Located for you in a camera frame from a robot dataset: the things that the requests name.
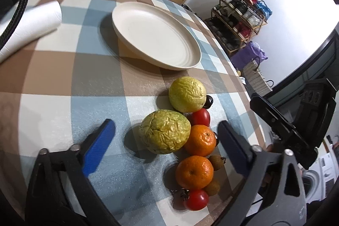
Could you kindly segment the red tomato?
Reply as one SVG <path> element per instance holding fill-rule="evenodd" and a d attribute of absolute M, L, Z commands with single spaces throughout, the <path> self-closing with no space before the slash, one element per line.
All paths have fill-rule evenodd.
<path fill-rule="evenodd" d="M 205 108 L 201 108 L 199 111 L 193 112 L 190 116 L 190 122 L 192 125 L 204 125 L 210 126 L 210 114 Z"/>
<path fill-rule="evenodd" d="M 184 206 L 190 211 L 200 211 L 208 205 L 208 202 L 209 196 L 202 189 L 186 190 L 183 196 Z"/>

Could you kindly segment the washing machine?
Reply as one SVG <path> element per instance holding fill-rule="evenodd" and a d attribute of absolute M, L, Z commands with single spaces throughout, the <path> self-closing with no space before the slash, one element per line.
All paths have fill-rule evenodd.
<path fill-rule="evenodd" d="M 306 203 L 324 200 L 334 187 L 337 178 L 337 163 L 332 154 L 326 153 L 318 157 L 312 166 L 302 173 Z"/>

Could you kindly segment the white paper towel roll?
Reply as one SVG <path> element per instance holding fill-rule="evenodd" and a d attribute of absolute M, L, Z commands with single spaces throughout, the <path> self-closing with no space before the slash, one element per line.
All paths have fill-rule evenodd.
<path fill-rule="evenodd" d="M 25 11 L 13 34 L 1 49 L 1 62 L 30 42 L 53 32 L 61 22 L 62 12 L 58 1 Z"/>

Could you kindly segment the cream round plate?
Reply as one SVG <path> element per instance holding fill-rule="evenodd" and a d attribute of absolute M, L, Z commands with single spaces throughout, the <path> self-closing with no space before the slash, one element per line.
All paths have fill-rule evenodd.
<path fill-rule="evenodd" d="M 117 37 L 143 60 L 173 71 L 196 67 L 202 58 L 194 36 L 176 18 L 161 8 L 124 2 L 111 14 Z"/>

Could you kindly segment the upper dark plum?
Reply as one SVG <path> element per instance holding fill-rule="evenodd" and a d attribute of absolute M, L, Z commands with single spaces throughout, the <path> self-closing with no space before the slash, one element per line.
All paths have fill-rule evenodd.
<path fill-rule="evenodd" d="M 213 102 L 214 102 L 213 98 L 210 95 L 207 95 L 203 107 L 208 110 L 213 105 Z"/>

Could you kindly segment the wooden shoe rack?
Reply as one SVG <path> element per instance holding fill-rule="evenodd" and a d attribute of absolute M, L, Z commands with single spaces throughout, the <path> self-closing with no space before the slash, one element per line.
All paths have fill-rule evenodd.
<path fill-rule="evenodd" d="M 232 56 L 259 34 L 271 15 L 263 0 L 219 0 L 204 22 L 226 54 Z"/>

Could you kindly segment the green wrinkled passion fruit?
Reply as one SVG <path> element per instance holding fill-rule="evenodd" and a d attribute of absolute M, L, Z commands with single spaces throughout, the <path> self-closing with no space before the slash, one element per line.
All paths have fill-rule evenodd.
<path fill-rule="evenodd" d="M 179 112 L 158 110 L 147 115 L 139 126 L 139 137 L 154 154 L 178 151 L 187 142 L 191 123 Z"/>

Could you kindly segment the yellow wrinkled passion fruit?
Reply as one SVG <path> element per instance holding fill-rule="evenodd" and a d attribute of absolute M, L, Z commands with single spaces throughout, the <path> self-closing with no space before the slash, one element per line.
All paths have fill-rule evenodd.
<path fill-rule="evenodd" d="M 168 90 L 169 101 L 177 111 L 192 113 L 206 103 L 206 88 L 196 78 L 183 76 L 176 79 Z"/>

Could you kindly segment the brown longan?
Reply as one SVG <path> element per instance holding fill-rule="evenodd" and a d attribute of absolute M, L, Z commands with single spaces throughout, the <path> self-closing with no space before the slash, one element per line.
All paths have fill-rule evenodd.
<path fill-rule="evenodd" d="M 226 162 L 226 158 L 221 155 L 211 155 L 208 160 L 212 164 L 214 171 L 220 170 Z"/>
<path fill-rule="evenodd" d="M 216 179 L 213 179 L 207 186 L 203 188 L 203 190 L 208 194 L 209 197 L 218 194 L 220 189 L 220 183 Z"/>

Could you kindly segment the woven laundry basket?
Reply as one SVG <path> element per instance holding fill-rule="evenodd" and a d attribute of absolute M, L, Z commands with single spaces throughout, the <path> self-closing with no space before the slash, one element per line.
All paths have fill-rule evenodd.
<path fill-rule="evenodd" d="M 266 80 L 260 71 L 260 58 L 252 59 L 242 70 L 246 82 L 252 87 L 254 92 L 260 96 L 265 96 L 272 92 L 273 80 Z"/>

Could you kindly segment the checkered tablecloth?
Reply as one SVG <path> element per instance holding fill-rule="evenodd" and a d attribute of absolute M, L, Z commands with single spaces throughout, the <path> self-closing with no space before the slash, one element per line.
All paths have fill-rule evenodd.
<path fill-rule="evenodd" d="M 214 102 L 211 128 L 228 121 L 251 144 L 264 146 L 257 117 L 230 60 L 194 14 L 169 0 L 29 0 L 28 6 L 58 1 L 62 23 L 1 64 L 1 188 L 23 214 L 26 191 L 40 149 L 67 150 L 102 122 L 113 119 L 116 134 L 89 179 L 122 225 L 211 225 L 229 203 L 241 176 L 231 164 L 217 171 L 219 194 L 198 212 L 172 196 L 173 165 L 184 154 L 153 155 L 138 140 L 138 125 L 151 112 L 169 109 L 167 90 L 181 75 L 200 80 Z M 111 22 L 123 2 L 143 2 L 178 19 L 197 40 L 197 67 L 168 71 L 141 60 L 118 40 Z"/>

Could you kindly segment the purple bag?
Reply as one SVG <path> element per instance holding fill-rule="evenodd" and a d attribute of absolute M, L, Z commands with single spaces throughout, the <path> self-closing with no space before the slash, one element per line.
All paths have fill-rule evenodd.
<path fill-rule="evenodd" d="M 255 61 L 258 65 L 267 60 L 265 52 L 256 42 L 248 42 L 242 49 L 231 56 L 230 61 L 235 68 L 242 70 L 250 62 Z"/>

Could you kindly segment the dark plum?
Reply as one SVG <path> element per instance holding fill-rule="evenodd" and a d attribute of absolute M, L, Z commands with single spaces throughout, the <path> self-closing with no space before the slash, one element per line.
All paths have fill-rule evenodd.
<path fill-rule="evenodd" d="M 216 132 L 213 132 L 213 133 L 214 133 L 214 136 L 215 136 L 215 141 L 216 141 L 216 143 L 215 143 L 215 147 L 217 147 L 220 141 L 219 141 L 219 138 L 218 138 L 218 135 L 217 135 L 217 133 L 216 133 Z"/>
<path fill-rule="evenodd" d="M 214 102 L 213 98 L 210 95 L 207 95 L 203 107 L 208 110 L 213 105 L 213 102 Z"/>

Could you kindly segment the lower dark plum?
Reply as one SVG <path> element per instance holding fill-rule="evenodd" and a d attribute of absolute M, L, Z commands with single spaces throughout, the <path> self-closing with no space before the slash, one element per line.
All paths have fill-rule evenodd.
<path fill-rule="evenodd" d="M 216 133 L 216 132 L 213 132 L 213 133 L 214 133 L 214 136 L 215 136 L 215 141 L 216 141 L 216 143 L 215 143 L 215 147 L 217 147 L 220 141 L 219 141 L 219 138 L 218 138 L 218 135 L 217 135 L 217 133 Z"/>

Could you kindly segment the orange tangerine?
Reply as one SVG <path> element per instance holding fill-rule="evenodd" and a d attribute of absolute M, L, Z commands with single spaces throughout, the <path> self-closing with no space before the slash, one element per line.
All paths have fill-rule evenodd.
<path fill-rule="evenodd" d="M 214 151 L 216 144 L 215 134 L 209 127 L 194 125 L 184 148 L 190 155 L 206 157 Z"/>
<path fill-rule="evenodd" d="M 214 168 L 211 162 L 202 156 L 193 155 L 182 160 L 176 170 L 177 183 L 184 189 L 203 189 L 211 183 Z"/>

